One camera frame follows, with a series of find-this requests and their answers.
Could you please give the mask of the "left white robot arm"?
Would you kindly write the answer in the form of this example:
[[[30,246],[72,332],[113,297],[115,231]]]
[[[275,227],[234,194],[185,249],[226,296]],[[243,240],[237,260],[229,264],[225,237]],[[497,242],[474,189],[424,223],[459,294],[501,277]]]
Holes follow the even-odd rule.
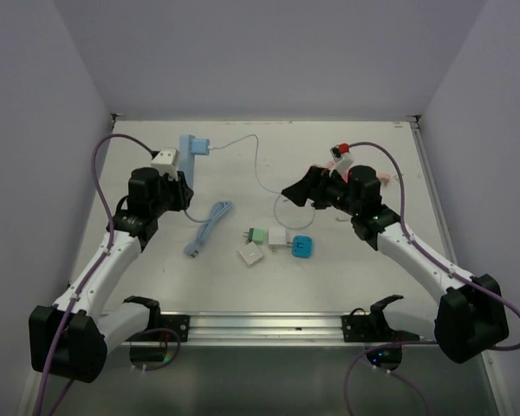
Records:
[[[184,211],[193,190],[185,174],[174,177],[153,167],[132,171],[128,194],[120,200],[101,245],[77,279],[52,305],[29,316],[31,366],[86,383],[94,381],[107,356],[134,335],[157,338],[163,328],[159,303],[129,296],[113,312],[107,299],[128,267],[144,251],[168,211]]]

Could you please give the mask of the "blue power strip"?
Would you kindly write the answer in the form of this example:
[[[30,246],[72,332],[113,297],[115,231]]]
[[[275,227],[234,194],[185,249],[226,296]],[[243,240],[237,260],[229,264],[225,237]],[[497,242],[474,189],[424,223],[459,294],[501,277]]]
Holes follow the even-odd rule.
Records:
[[[194,183],[195,155],[193,154],[192,146],[195,139],[196,137],[190,134],[181,134],[179,136],[179,170],[184,173],[186,183],[191,188],[193,188]]]

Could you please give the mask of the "green charger plug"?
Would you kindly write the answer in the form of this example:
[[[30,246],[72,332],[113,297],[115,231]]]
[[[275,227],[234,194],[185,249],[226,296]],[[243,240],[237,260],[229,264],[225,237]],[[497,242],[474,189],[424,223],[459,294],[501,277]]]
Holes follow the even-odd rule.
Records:
[[[254,243],[257,245],[263,245],[266,237],[267,231],[257,227],[250,227],[244,232],[244,239],[247,244]]]

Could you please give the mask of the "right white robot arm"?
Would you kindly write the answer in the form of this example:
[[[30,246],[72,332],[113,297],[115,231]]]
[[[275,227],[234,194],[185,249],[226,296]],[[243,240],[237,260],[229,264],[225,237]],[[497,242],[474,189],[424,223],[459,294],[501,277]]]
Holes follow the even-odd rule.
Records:
[[[383,203],[373,168],[355,166],[344,180],[328,168],[311,166],[282,194],[297,206],[333,207],[349,215],[360,240],[412,276],[438,304],[434,337],[452,361],[468,361],[507,338],[498,282],[489,275],[475,277],[418,240],[402,225],[400,215]]]

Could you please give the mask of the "light blue charger plug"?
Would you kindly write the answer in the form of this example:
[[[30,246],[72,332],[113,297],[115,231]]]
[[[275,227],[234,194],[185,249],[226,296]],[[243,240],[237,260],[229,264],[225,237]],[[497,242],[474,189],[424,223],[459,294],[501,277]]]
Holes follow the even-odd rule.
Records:
[[[211,142],[208,139],[191,138],[190,153],[192,156],[207,156],[211,151]]]

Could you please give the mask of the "blue round plug adapter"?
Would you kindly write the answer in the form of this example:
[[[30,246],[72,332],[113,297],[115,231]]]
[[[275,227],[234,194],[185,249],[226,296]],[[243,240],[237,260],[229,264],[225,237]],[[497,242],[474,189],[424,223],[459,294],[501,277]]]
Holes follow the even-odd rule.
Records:
[[[290,242],[291,255],[299,259],[311,258],[314,252],[314,241],[312,237],[296,235]]]

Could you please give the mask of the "white cube charger plug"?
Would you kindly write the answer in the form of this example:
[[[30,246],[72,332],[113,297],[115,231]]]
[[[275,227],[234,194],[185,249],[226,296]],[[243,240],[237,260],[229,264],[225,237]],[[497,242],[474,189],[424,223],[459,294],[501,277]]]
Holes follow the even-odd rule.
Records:
[[[272,252],[285,248],[288,245],[287,230],[281,226],[268,229],[268,246]]]

